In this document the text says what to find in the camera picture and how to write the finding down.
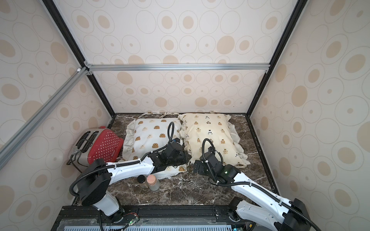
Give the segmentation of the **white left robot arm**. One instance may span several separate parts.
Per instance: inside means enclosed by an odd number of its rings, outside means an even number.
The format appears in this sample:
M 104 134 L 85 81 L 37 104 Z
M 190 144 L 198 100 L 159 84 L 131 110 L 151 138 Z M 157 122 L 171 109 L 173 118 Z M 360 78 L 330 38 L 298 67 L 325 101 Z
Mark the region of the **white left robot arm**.
M 107 163 L 102 158 L 97 159 L 71 184 L 69 192 L 79 198 L 84 207 L 93 206 L 108 217 L 121 216 L 123 209 L 116 197 L 108 192 L 110 185 L 159 173 L 169 166 L 185 165 L 190 159 L 191 155 L 183 150 L 178 138 L 137 160 Z

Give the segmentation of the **white bear print pillow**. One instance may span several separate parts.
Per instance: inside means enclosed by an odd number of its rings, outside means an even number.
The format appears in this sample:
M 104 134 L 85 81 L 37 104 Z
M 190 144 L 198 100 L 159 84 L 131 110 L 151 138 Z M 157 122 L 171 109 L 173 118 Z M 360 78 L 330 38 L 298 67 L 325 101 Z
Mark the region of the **white bear print pillow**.
M 146 153 L 155 151 L 167 145 L 172 132 L 173 139 L 180 137 L 181 121 L 176 117 L 169 118 L 138 118 L 132 121 L 126 129 L 123 143 L 123 160 L 143 158 Z

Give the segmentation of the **cream animal print pillow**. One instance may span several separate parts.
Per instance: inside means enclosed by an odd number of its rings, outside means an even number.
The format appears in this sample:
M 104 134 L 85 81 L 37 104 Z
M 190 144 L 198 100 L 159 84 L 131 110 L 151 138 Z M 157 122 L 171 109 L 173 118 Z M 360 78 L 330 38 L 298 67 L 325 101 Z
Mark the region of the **cream animal print pillow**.
M 192 156 L 190 163 L 200 160 L 202 142 L 208 138 L 221 153 L 224 164 L 237 168 L 245 168 L 250 164 L 239 144 L 241 139 L 235 126 L 229 122 L 230 115 L 186 113 L 178 118 L 182 122 L 180 136 L 185 143 L 185 150 Z

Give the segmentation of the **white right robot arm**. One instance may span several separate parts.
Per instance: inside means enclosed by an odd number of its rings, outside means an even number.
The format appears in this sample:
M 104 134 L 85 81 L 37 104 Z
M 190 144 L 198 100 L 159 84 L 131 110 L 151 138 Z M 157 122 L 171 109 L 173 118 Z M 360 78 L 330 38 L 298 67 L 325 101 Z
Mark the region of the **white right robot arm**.
M 305 204 L 279 196 L 251 180 L 233 165 L 224 165 L 214 152 L 207 152 L 194 163 L 194 172 L 209 177 L 209 182 L 219 187 L 229 187 L 255 205 L 238 198 L 231 204 L 232 212 L 239 218 L 251 220 L 274 231 L 316 231 L 320 228 L 311 220 Z

